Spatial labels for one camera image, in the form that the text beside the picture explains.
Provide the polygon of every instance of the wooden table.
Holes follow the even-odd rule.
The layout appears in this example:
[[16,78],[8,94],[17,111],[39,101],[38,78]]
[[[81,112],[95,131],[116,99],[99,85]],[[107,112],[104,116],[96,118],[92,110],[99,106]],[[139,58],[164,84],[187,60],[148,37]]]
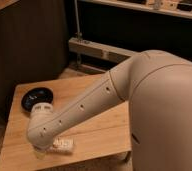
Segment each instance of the wooden table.
[[29,117],[21,109],[21,98],[34,87],[48,87],[54,93],[54,109],[66,105],[101,75],[18,85],[15,90],[3,147],[0,171],[39,170],[131,150],[127,103],[97,115],[67,131],[61,137],[74,139],[72,155],[47,154],[39,160],[26,139]]

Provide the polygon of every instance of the black bowl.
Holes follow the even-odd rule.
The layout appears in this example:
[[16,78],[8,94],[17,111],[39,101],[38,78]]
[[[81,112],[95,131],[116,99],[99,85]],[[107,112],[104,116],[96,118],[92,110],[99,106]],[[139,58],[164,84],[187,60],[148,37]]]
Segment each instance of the black bowl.
[[52,103],[53,92],[45,87],[38,87],[28,91],[22,98],[21,105],[23,109],[31,112],[32,107],[37,103]]

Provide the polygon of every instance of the table leg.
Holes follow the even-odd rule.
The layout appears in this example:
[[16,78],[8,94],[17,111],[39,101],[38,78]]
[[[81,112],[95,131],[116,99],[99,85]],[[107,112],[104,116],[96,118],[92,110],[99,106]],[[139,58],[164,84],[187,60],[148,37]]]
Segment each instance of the table leg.
[[126,157],[123,159],[123,162],[128,163],[131,159],[131,151],[128,151]]

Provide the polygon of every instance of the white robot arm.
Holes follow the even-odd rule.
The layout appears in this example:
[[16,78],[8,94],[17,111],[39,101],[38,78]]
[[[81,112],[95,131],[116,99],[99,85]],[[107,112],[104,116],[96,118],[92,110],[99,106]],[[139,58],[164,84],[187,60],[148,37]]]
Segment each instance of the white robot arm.
[[137,53],[54,114],[50,104],[34,105],[28,140],[46,150],[56,135],[126,100],[135,171],[192,171],[192,63],[163,51]]

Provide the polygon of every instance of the wall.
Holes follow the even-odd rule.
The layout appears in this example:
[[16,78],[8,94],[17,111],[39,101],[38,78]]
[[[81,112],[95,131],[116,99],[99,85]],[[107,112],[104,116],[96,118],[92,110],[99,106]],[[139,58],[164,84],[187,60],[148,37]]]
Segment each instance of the wall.
[[20,0],[0,11],[0,121],[19,83],[55,79],[68,61],[64,1]]

